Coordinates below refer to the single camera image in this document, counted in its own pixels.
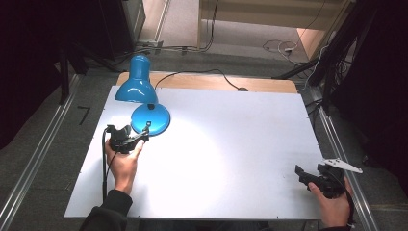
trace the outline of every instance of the black sleeve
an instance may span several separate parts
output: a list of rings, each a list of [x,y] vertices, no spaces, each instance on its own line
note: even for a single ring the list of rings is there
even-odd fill
[[[320,229],[319,231],[350,231],[350,227],[348,227],[348,226],[331,227],[331,228]]]
[[[81,231],[123,231],[132,198],[125,192],[112,190],[100,207],[93,207],[85,219]]]

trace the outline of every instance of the white table surface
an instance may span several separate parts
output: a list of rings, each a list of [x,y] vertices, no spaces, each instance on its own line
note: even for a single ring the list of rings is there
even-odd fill
[[[130,124],[139,104],[113,86],[65,211],[86,217],[102,203],[102,133]],[[171,122],[139,157],[133,218],[318,219],[319,205],[294,166],[318,175],[321,152],[299,94],[157,89]],[[108,190],[114,179],[110,173]]]

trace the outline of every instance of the metal rail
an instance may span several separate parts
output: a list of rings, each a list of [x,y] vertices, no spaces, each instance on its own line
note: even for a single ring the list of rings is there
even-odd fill
[[[6,231],[12,224],[15,213],[21,205],[27,191],[29,190],[31,183],[33,182],[39,167],[44,160],[48,148],[50,147],[53,139],[55,138],[60,125],[62,124],[66,112],[68,111],[72,100],[77,92],[77,88],[80,84],[81,76],[75,74],[70,83],[71,94],[65,100],[65,102],[57,108],[51,122],[49,123],[44,135],[38,143],[36,150],[34,151],[30,161],[24,168],[23,173],[12,189],[9,197],[6,200],[4,207],[0,214],[0,231]]]
[[[160,16],[159,25],[157,27],[156,33],[154,35],[154,40],[159,41],[160,34],[162,33],[163,24],[165,24],[165,19],[168,11],[168,7],[170,6],[170,0],[166,0],[165,6],[163,7],[162,14]]]
[[[318,87],[311,87],[310,92],[314,100],[321,98],[321,93]],[[334,128],[331,117],[326,115],[323,108],[319,109],[319,116],[326,131],[327,137],[330,140],[330,144],[332,145],[334,154],[337,158],[340,158],[341,160],[348,163],[347,155],[344,152],[342,143],[340,142],[339,136],[337,135],[337,132]],[[372,215],[370,205],[366,201],[366,197],[364,196],[363,190],[358,183],[355,173],[346,171],[345,176],[347,177],[348,181],[350,182],[351,188],[353,189],[353,201],[355,209],[360,217],[360,221],[364,227],[364,230],[378,231],[379,229]]]

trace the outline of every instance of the black equipment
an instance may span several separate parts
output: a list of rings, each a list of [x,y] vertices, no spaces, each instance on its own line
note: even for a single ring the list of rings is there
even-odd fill
[[[344,171],[329,165],[318,165],[321,176],[315,176],[305,172],[296,166],[294,172],[299,176],[299,182],[308,186],[309,182],[315,183],[327,198],[337,198],[344,193]]]
[[[150,124],[150,121],[146,122],[146,126],[143,128],[142,132],[134,137],[129,137],[130,132],[132,131],[130,125],[126,125],[120,130],[116,130],[113,125],[108,125],[107,133],[111,133],[111,149],[122,154],[129,154],[129,151],[135,149],[138,141],[149,141]]]

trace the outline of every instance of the hand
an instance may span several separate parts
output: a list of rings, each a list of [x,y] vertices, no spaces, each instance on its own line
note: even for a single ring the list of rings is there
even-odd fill
[[[105,142],[107,164],[111,165],[111,172],[115,179],[115,189],[130,194],[138,168],[138,157],[143,149],[144,140],[138,141],[135,150],[129,154],[116,153],[111,149],[110,140]]]
[[[344,181],[345,188],[352,195],[352,189],[347,178]],[[309,189],[319,201],[321,220],[327,228],[347,226],[350,206],[345,192],[338,198],[328,199],[314,183],[309,183]]]

